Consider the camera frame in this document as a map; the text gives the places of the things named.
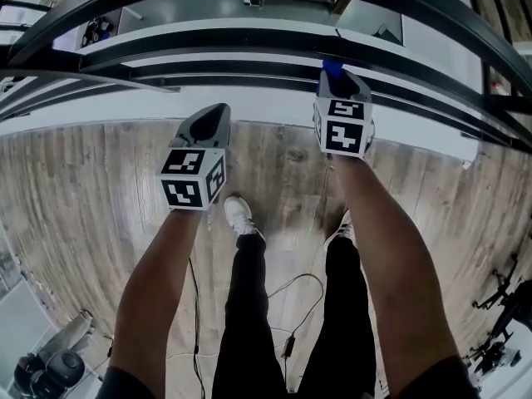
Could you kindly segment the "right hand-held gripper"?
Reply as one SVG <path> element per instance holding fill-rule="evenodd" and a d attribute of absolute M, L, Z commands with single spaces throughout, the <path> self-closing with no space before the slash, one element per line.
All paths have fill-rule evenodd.
<path fill-rule="evenodd" d="M 359 76 L 344 71 L 344 85 L 351 100 L 333 98 L 331 79 L 322 69 L 318 97 L 313 104 L 313 122 L 321 151 L 363 159 L 375 134 L 372 119 L 372 92 Z"/>

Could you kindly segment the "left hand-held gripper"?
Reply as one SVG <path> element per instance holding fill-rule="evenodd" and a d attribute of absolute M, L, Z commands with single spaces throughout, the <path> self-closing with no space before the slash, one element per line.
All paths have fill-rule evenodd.
<path fill-rule="evenodd" d="M 207 106 L 186 118 L 161 157 L 156 178 L 170 209 L 207 210 L 226 182 L 230 106 Z"/>

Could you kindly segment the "blue cloth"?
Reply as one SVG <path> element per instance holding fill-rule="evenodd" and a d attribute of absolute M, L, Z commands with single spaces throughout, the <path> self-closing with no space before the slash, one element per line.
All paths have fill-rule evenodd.
<path fill-rule="evenodd" d="M 346 90 L 344 86 L 344 76 L 343 76 L 343 64 L 341 62 L 335 61 L 323 61 L 322 69 L 325 69 L 330 74 L 331 79 L 331 91 L 333 96 L 336 97 L 345 97 Z"/>

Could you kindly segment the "wooden-topped black metal railing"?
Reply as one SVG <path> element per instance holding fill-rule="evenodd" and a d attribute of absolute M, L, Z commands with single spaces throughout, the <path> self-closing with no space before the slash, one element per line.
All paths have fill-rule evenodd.
<path fill-rule="evenodd" d="M 488 24 L 458 0 L 363 0 L 411 15 L 507 75 L 514 96 L 480 93 L 376 37 L 335 32 L 207 22 L 166 32 L 108 40 L 80 54 L 57 50 L 52 40 L 100 8 L 139 0 L 66 0 L 13 46 L 0 46 L 0 77 L 25 76 L 15 104 L 0 99 L 0 123 L 92 96 L 132 92 L 180 96 L 192 87 L 281 90 L 311 95 L 323 65 L 339 63 L 369 86 L 372 104 L 394 110 L 393 125 L 411 131 L 413 118 L 440 124 L 463 137 L 532 155 L 532 130 L 511 115 L 532 116 L 532 68 Z"/>

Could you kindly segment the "person's right forearm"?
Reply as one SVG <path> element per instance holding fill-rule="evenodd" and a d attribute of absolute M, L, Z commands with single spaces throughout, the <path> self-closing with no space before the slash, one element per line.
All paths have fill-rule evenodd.
<path fill-rule="evenodd" d="M 408 214 L 368 164 L 335 156 L 376 314 L 389 392 L 457 355 L 431 255 Z"/>

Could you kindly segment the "person's left forearm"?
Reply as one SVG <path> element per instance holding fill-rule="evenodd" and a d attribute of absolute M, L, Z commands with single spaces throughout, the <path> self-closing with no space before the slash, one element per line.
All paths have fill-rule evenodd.
<path fill-rule="evenodd" d="M 203 213 L 173 210 L 130 276 L 117 312 L 111 367 L 165 395 L 166 351 Z"/>

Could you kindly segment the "person's right white shoe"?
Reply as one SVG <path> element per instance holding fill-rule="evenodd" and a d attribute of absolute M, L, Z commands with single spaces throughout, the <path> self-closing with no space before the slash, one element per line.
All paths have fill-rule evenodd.
<path fill-rule="evenodd" d="M 323 244 L 325 251 L 328 250 L 328 246 L 336 238 L 349 239 L 353 245 L 356 245 L 354 230 L 352 226 L 352 218 L 349 210 L 345 211 L 337 229 L 325 240 Z"/>

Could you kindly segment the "person's black trousers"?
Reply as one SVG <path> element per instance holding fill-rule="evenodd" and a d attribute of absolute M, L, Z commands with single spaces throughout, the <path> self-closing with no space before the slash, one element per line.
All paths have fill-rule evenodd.
<path fill-rule="evenodd" d="M 268 324 L 265 242 L 237 239 L 225 329 L 212 399 L 285 399 L 288 396 Z M 336 238 L 326 255 L 323 325 L 297 395 L 302 399 L 368 399 L 375 394 L 376 351 L 367 285 L 357 248 Z"/>

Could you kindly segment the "black office chair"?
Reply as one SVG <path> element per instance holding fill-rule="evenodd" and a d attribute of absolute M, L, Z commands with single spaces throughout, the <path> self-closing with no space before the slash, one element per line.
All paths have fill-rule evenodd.
<path fill-rule="evenodd" d="M 472 307 L 476 309 L 489 310 L 498 300 L 500 300 L 499 305 L 504 307 L 503 312 L 497 318 L 487 339 L 478 348 L 478 351 L 486 350 L 491 342 L 501 334 L 504 335 L 505 342 L 507 342 L 511 337 L 511 334 L 507 331 L 507 327 L 512 320 L 521 323 L 532 332 L 532 279 L 520 282 L 513 293 L 507 293 L 518 263 L 518 254 L 512 253 L 510 259 L 513 264 L 507 275 L 499 273 L 496 269 L 492 271 L 492 274 L 497 278 L 498 282 L 495 293 L 482 303 L 478 303 L 477 301 L 472 302 Z"/>
<path fill-rule="evenodd" d="M 472 349 L 469 359 L 472 374 L 483 377 L 491 374 L 499 367 L 514 367 L 522 359 L 518 349 L 510 348 L 505 342 L 488 341 L 483 346 Z"/>

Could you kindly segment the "person's black shirt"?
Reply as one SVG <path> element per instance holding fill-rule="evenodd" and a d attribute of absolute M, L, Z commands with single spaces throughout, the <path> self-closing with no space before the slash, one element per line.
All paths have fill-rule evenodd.
<path fill-rule="evenodd" d="M 130 373 L 110 367 L 96 394 L 96 399 L 156 399 L 150 389 Z M 325 397 L 316 387 L 290 394 L 285 385 L 268 392 L 264 387 L 240 389 L 235 383 L 227 389 L 214 391 L 211 399 L 370 399 L 366 393 L 342 389 Z M 467 371 L 457 357 L 449 357 L 422 373 L 394 399 L 480 399 Z"/>

